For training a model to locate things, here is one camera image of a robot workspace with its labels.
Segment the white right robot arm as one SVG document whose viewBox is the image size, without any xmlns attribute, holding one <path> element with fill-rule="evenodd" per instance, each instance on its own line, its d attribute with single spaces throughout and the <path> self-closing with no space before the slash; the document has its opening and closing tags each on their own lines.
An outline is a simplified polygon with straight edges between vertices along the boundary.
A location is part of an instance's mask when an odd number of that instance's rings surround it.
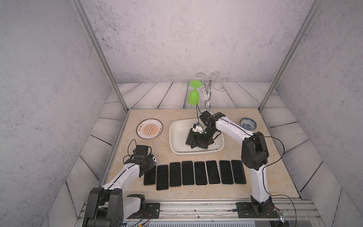
<svg viewBox="0 0 363 227">
<path fill-rule="evenodd" d="M 267 215 L 275 205 L 268 186 L 266 186 L 269 152 L 264 135 L 261 132 L 253 133 L 244 130 L 221 112 L 214 114 L 205 111 L 201 113 L 199 119 L 205 127 L 193 126 L 186 139 L 186 144 L 191 148 L 207 148 L 214 143 L 214 134 L 217 131 L 236 140 L 242 147 L 241 160 L 248 167 L 251 177 L 251 212 L 256 217 Z"/>
</svg>

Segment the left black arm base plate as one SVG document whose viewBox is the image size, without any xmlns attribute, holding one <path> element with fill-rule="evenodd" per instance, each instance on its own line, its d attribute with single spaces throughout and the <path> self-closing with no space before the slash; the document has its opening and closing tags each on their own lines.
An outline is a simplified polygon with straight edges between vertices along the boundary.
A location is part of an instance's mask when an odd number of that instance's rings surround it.
<svg viewBox="0 0 363 227">
<path fill-rule="evenodd" d="M 140 211 L 130 215 L 128 219 L 159 219 L 160 203 L 147 202 Z"/>
</svg>

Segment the phone with purple clear case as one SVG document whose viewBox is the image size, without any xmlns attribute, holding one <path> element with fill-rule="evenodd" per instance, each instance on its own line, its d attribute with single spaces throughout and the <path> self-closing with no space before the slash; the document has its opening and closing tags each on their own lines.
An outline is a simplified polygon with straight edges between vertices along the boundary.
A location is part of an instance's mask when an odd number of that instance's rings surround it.
<svg viewBox="0 0 363 227">
<path fill-rule="evenodd" d="M 156 170 L 157 170 L 157 167 L 154 166 L 144 174 L 144 185 L 145 186 L 156 184 Z"/>
</svg>

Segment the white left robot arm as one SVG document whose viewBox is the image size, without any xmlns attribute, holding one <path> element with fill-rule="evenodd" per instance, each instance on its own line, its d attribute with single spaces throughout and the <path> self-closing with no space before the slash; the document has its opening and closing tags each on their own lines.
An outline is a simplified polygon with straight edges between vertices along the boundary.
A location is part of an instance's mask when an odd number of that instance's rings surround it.
<svg viewBox="0 0 363 227">
<path fill-rule="evenodd" d="M 83 227 L 121 227 L 131 216 L 146 215 L 146 200 L 141 194 L 124 194 L 134 180 L 142 177 L 158 164 L 153 154 L 132 157 L 125 162 L 120 173 L 103 187 L 94 188 L 88 196 Z"/>
</svg>

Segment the black phone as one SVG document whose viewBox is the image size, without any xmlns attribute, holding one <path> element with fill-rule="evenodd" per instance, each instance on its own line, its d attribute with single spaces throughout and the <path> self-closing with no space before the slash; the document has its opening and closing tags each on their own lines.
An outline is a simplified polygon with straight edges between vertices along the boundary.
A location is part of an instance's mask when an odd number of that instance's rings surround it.
<svg viewBox="0 0 363 227">
<path fill-rule="evenodd" d="M 220 160 L 219 166 L 222 184 L 233 184 L 231 162 L 228 160 Z"/>
<path fill-rule="evenodd" d="M 246 184 L 243 163 L 240 160 L 232 160 L 233 180 L 235 184 Z"/>
<path fill-rule="evenodd" d="M 157 167 L 157 190 L 163 191 L 169 188 L 169 166 L 159 165 Z"/>
<path fill-rule="evenodd" d="M 220 184 L 221 179 L 218 171 L 217 162 L 215 160 L 206 161 L 206 168 L 208 173 L 209 184 Z"/>
</svg>

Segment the white plastic storage box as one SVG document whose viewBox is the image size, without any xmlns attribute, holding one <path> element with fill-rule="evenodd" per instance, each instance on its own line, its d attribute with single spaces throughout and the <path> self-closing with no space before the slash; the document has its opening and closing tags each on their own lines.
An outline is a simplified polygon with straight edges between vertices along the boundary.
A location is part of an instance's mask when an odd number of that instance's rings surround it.
<svg viewBox="0 0 363 227">
<path fill-rule="evenodd" d="M 206 127 L 196 119 L 178 120 L 171 124 L 169 142 L 177 155 L 205 154 L 221 151 L 225 146 L 223 134 L 216 132 L 208 141 L 201 141 Z"/>
</svg>

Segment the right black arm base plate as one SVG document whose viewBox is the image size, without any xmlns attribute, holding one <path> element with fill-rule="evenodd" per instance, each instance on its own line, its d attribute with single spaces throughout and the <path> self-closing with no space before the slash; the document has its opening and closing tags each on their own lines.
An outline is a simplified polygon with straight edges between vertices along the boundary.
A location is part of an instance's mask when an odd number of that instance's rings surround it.
<svg viewBox="0 0 363 227">
<path fill-rule="evenodd" d="M 274 208 L 273 203 L 236 203 L 236 212 L 238 218 L 279 218 L 279 212 Z"/>
</svg>

